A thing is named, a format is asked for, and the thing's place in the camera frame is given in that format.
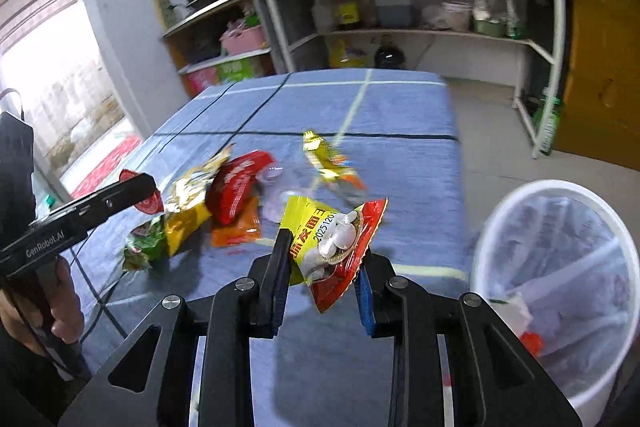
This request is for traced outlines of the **person left hand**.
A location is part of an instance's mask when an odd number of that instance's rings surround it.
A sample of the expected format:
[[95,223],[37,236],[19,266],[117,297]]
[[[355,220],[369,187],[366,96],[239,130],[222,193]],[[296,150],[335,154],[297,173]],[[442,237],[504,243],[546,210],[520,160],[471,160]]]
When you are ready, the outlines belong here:
[[[48,292],[50,312],[54,318],[51,333],[70,345],[77,341],[85,327],[85,317],[80,309],[79,297],[70,275],[70,265],[59,257],[55,265],[58,281]],[[44,357],[44,351],[36,337],[29,332],[21,315],[12,305],[5,291],[1,291],[1,323],[6,332],[36,355]]]

